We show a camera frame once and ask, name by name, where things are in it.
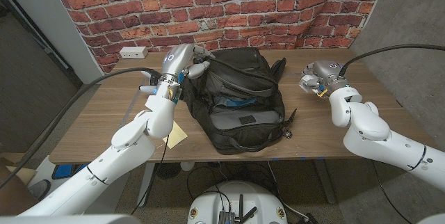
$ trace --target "wall outlet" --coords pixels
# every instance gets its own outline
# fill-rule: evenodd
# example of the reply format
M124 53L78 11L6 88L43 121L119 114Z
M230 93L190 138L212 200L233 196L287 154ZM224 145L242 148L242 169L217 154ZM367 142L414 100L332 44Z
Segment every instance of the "wall outlet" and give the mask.
M146 47L123 47L119 53L122 58L145 58L148 49Z

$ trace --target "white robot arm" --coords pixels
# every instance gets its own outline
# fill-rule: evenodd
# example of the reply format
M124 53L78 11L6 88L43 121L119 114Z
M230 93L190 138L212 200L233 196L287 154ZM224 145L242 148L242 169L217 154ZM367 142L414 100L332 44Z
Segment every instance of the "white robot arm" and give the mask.
M409 171L445 191L445 153L390 130L372 102L361 103L362 96L339 76L340 69L334 61L315 61L303 72L300 87L329 97L334 125L350 125L343 139L346 148Z
M193 57L202 61L187 67ZM82 214L108 185L146 162L156 147L145 131L153 138L164 138L170 134L173 111L181 95L179 84L185 76L191 79L199 77L209 66L206 57L213 55L190 44L182 44L169 51L163 61L162 77L151 89L153 95L145 103L148 109L119 129L105 152L20 216Z

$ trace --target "brick wall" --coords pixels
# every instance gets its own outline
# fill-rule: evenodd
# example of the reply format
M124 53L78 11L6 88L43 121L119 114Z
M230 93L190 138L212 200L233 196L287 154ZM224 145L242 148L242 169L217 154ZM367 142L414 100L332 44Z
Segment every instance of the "brick wall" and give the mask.
M123 46L349 47L375 0L62 0L103 71Z

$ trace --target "floor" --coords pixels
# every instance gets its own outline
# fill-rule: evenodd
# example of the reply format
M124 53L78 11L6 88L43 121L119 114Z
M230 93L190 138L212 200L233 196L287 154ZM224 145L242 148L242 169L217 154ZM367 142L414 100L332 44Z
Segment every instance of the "floor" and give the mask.
M30 167L36 168L52 151L97 87L88 91L67 112L48 141L34 156ZM302 213L311 213L319 223L406 223L383 195L373 165L369 160L336 159L327 160L326 164L338 200L335 205L329 205L326 202L311 161L271 162L284 201ZM196 167L199 166L208 166L208 164L198 163ZM222 166L222 173L226 176L230 174L227 169L230 169L230 166L236 166L236 164ZM399 168L378 162L375 163L375 167L388 197L410 222L417 223L427 216L445 212L444 192ZM212 169L218 181L224 178L219 167ZM116 213L129 214L136 206L143 170L144 167L140 166L130 172ZM186 223L192 203L186 188L188 174L181 171L175 178L166 180L155 177L147 205L135 213L141 223ZM214 183L213 175L206 170L197 171L190 180L197 185L196 188L191 189L194 195ZM298 220L297 216L288 213L290 223L296 223Z

